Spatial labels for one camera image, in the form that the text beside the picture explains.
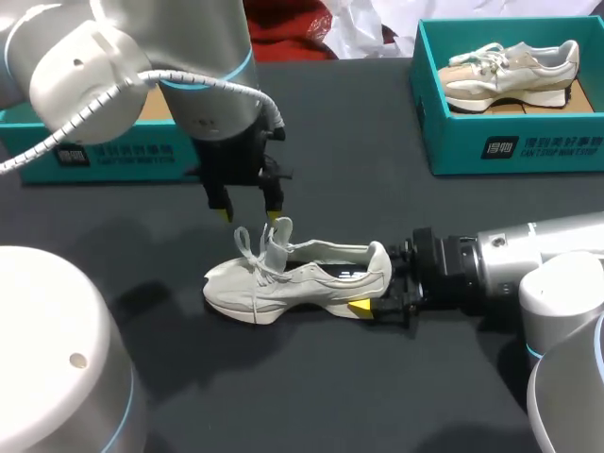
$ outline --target white spiral cable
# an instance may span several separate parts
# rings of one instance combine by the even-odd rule
[[[217,78],[210,77],[207,75],[198,75],[186,73],[183,71],[145,71],[143,73],[139,73],[138,76],[143,82],[147,84],[157,83],[162,80],[181,84],[200,84],[212,88],[217,88],[219,90],[225,90],[227,92],[237,92],[246,96],[250,96],[261,101],[261,103],[266,108],[266,111],[269,114],[269,119],[271,121],[271,130],[275,130],[277,128],[285,126],[277,104],[275,104],[275,101],[273,101],[270,96],[259,90],[255,90],[253,88],[249,88],[238,83],[219,80]],[[77,128],[82,126],[91,116],[93,116],[97,111],[103,108],[108,102],[111,101],[111,99],[114,99],[116,96],[118,96],[124,88],[128,88],[134,84],[135,83],[132,80],[127,79],[124,81],[124,83],[120,85],[113,85],[103,94],[94,99],[87,107],[85,107],[76,115],[74,115],[72,119],[69,120],[69,122],[67,122],[59,130],[51,134],[46,140],[36,144],[35,146],[32,146],[19,156],[16,156],[15,158],[0,163],[0,175],[11,172],[19,167],[28,164],[32,160],[43,156],[58,144],[64,142],[71,134],[74,133]]]

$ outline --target white plastic bag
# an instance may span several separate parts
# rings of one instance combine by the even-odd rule
[[[384,44],[382,20],[372,0],[323,0],[331,29],[323,44],[339,59],[402,57],[395,43]]]
[[[580,16],[601,0],[322,0],[333,16],[324,44],[339,59],[411,57],[420,19]],[[384,44],[381,26],[397,36]]]

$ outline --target shoelace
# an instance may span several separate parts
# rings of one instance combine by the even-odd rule
[[[510,66],[504,52],[505,49],[501,44],[491,42],[474,52],[451,57],[449,59],[449,66],[460,66],[469,62],[472,65],[478,66],[480,68],[480,73],[483,75],[486,74],[487,69],[496,73],[497,69],[505,69]]]
[[[274,271],[264,264],[264,257],[266,256],[266,241],[265,237],[267,234],[268,225],[264,225],[262,236],[260,237],[260,253],[255,256],[252,253],[249,240],[249,231],[244,226],[240,226],[235,230],[235,244],[242,253],[243,257],[247,260],[248,264],[252,267],[254,277],[259,284],[274,283],[276,281],[287,281],[288,278],[283,276],[281,273]],[[256,324],[257,316],[257,304],[256,304],[256,286],[252,288],[252,310],[254,312],[254,324]]]

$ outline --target shoe sole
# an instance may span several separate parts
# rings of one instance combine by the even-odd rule
[[[565,107],[570,100],[570,86],[566,87],[564,90],[552,90],[548,92],[506,92],[505,94],[489,99],[466,100],[446,97],[445,100],[453,111],[459,113],[483,113],[489,107],[504,104],[506,101],[508,101],[507,103],[520,103],[532,107],[561,109]]]
[[[224,316],[228,316],[229,318],[236,319],[237,321],[241,321],[243,323],[260,324],[260,325],[264,325],[264,326],[266,326],[268,324],[273,324],[277,320],[277,318],[279,316],[281,316],[285,311],[294,307],[294,305],[292,305],[291,307],[277,309],[277,310],[257,311],[256,320],[254,320],[253,312],[235,311],[235,310],[225,309],[224,307],[220,307],[219,305],[212,303],[212,301],[207,298],[206,298],[206,302],[208,302],[208,304],[210,304],[210,306],[213,309],[222,313]],[[327,307],[319,305],[319,304],[313,304],[313,305],[316,305],[317,307],[321,307],[321,308],[327,310],[329,313],[333,314],[334,316],[338,316],[341,318],[361,319],[361,316],[359,316],[354,311],[352,311],[350,308],[348,308],[347,301],[343,302],[342,304],[329,305]]]

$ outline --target cardboard box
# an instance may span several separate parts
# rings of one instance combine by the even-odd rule
[[[0,112],[0,140],[16,156],[48,137],[29,105]],[[136,124],[117,140],[81,146],[63,143],[20,169],[24,184],[187,182],[199,163],[191,139],[176,127],[159,88]]]
[[[510,104],[455,114],[438,69],[489,42],[579,43],[578,80],[564,109]],[[599,16],[426,20],[418,26],[411,89],[434,175],[604,170],[604,22]]]

